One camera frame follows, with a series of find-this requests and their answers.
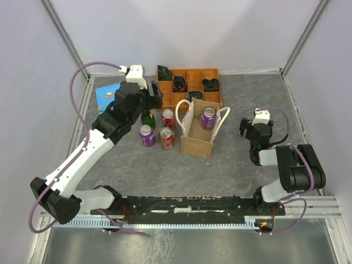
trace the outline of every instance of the bottle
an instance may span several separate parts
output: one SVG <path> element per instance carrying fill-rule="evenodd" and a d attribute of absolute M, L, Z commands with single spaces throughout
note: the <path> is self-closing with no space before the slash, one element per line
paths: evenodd
<path fill-rule="evenodd" d="M 155 129 L 156 122 L 155 116 L 149 110 L 143 110 L 141 113 L 142 125 L 149 125 L 151 128 Z"/>

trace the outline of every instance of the beige bag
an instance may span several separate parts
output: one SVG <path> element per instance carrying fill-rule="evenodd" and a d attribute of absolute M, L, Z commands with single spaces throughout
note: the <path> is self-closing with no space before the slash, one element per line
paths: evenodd
<path fill-rule="evenodd" d="M 189 105 L 182 123 L 178 118 L 178 108 L 182 103 Z M 229 107 L 219 109 L 220 104 L 214 102 L 206 102 L 199 99 L 193 99 L 192 103 L 188 100 L 181 100 L 176 106 L 176 120 L 182 128 L 181 136 L 181 152 L 204 158 L 210 158 L 213 148 L 213 141 L 226 117 L 230 112 Z M 206 107 L 212 107 L 216 110 L 216 120 L 213 129 L 205 130 L 201 126 L 202 113 Z M 220 113 L 227 110 L 224 117 L 221 118 Z"/>

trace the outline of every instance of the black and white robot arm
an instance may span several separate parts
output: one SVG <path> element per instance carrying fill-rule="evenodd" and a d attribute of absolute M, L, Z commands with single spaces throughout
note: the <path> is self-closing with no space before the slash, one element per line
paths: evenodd
<path fill-rule="evenodd" d="M 54 184 L 40 200 L 40 205 L 60 224 L 68 223 L 78 213 L 94 209 L 107 209 L 120 194 L 110 186 L 98 186 L 94 190 L 76 191 L 77 185 L 90 168 L 109 151 L 129 131 L 142 111 L 162 108 L 162 93 L 157 82 L 148 88 L 141 65 L 121 67 L 126 73 L 126 81 L 115 92 L 115 99 L 104 113 L 93 122 L 87 138 L 74 152 L 45 179 L 36 177 L 30 184 L 36 198 Z M 68 164 L 70 166 L 58 178 L 58 174 Z"/>
<path fill-rule="evenodd" d="M 254 119 L 243 118 L 240 125 L 240 135 L 250 141 L 250 159 L 256 166 L 276 166 L 279 178 L 271 184 L 259 187 L 254 193 L 257 204 L 263 202 L 277 202 L 289 194 L 310 189 L 311 179 L 299 151 L 309 166 L 314 179 L 312 190 L 325 186 L 325 173 L 310 144 L 297 147 L 289 145 L 275 146 L 270 143 L 274 122 L 270 120 L 269 111 L 254 111 Z"/>

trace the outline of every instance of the blue paper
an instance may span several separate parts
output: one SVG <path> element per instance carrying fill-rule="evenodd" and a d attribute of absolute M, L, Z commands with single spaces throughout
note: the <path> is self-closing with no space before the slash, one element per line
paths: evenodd
<path fill-rule="evenodd" d="M 114 101 L 115 92 L 120 88 L 120 84 L 112 84 L 95 89 L 97 96 L 98 112 L 103 113 L 109 103 Z"/>

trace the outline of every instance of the white wall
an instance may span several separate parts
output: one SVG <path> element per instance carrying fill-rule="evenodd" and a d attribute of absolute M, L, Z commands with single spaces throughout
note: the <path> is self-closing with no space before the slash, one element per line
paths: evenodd
<path fill-rule="evenodd" d="M 84 63 L 283 67 L 319 0 L 52 0 Z M 96 67 L 92 73 L 111 69 Z"/>
<path fill-rule="evenodd" d="M 29 184 L 65 158 L 74 122 L 68 85 L 76 66 L 37 0 L 6 1 L 0 35 L 0 263 L 23 264 L 33 238 Z M 79 76 L 77 100 L 83 87 Z"/>
<path fill-rule="evenodd" d="M 352 238 L 352 2 L 331 1 L 288 80 Z"/>

